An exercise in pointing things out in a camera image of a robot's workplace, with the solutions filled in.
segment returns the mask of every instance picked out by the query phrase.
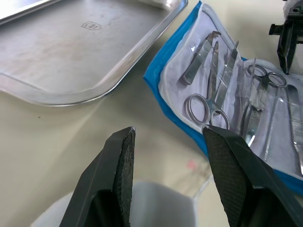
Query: stainless steel tray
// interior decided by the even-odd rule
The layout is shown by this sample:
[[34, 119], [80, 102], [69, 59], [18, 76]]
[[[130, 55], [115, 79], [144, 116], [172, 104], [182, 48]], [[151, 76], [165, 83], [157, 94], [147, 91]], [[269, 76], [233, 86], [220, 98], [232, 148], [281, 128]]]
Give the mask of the stainless steel tray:
[[169, 10], [137, 0], [62, 0], [10, 17], [0, 26], [0, 90], [50, 106], [105, 96], [187, 5], [167, 2]]

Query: pink stain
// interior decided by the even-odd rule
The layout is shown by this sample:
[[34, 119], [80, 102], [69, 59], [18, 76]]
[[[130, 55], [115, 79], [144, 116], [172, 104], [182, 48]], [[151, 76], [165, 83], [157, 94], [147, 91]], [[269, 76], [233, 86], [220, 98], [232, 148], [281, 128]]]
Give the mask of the pink stain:
[[194, 160], [191, 159], [191, 160], [188, 161], [186, 167], [187, 167], [188, 169], [195, 170], [195, 169], [197, 168], [197, 164], [195, 163]]

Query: white table surface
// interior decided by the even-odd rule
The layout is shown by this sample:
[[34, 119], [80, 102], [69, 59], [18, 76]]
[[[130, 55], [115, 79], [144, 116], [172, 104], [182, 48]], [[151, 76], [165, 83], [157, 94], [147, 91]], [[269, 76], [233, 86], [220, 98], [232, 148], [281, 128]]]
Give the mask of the white table surface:
[[[234, 40], [242, 56], [278, 65], [281, 0], [206, 0]], [[29, 226], [53, 202], [74, 190], [83, 170], [115, 131], [136, 127], [135, 181], [154, 181], [192, 196], [210, 173], [198, 146], [168, 120], [143, 80], [149, 62], [184, 21], [186, 9], [137, 63], [121, 85], [94, 103], [48, 108], [0, 93], [0, 226]], [[203, 192], [200, 225], [227, 227], [214, 183]]]

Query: textured rubber gripper pad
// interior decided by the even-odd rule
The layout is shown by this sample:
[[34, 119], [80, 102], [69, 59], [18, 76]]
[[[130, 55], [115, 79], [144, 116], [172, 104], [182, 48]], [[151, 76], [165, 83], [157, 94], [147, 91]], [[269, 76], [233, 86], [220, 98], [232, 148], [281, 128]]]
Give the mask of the textured rubber gripper pad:
[[230, 227], [238, 227], [249, 181], [225, 140], [211, 130], [203, 131], [214, 182]]
[[117, 197], [121, 210], [124, 227], [130, 227], [129, 216], [134, 173], [134, 138], [134, 131], [125, 138], [113, 187], [113, 193]]

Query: blue plastic edge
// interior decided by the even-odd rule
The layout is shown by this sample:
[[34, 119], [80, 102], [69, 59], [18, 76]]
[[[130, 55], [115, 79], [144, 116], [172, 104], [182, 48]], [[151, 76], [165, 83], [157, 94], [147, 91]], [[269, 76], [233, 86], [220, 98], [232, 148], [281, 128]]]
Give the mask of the blue plastic edge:
[[[162, 70], [164, 69], [166, 63], [169, 61], [170, 57], [173, 55], [178, 43], [182, 40], [184, 34], [191, 28], [194, 24], [199, 9], [202, 3], [198, 2], [186, 20], [182, 23], [182, 25], [177, 29], [177, 31], [169, 38], [169, 40], [162, 46], [159, 52], [156, 54], [154, 59], [151, 61], [147, 71], [144, 75], [144, 80], [152, 90], [154, 96], [156, 97], [163, 113], [174, 122], [180, 129], [182, 129], [189, 137], [191, 137], [196, 144], [200, 147], [203, 153], [207, 156], [207, 148], [204, 136], [194, 129], [190, 128], [188, 125], [183, 123], [170, 109], [170, 107], [166, 104], [166, 102], [162, 99], [158, 84], [160, 82], [160, 75]], [[280, 179], [291, 189], [293, 192], [303, 195], [303, 181], [287, 175], [281, 171], [274, 170], [275, 173], [280, 177]]]

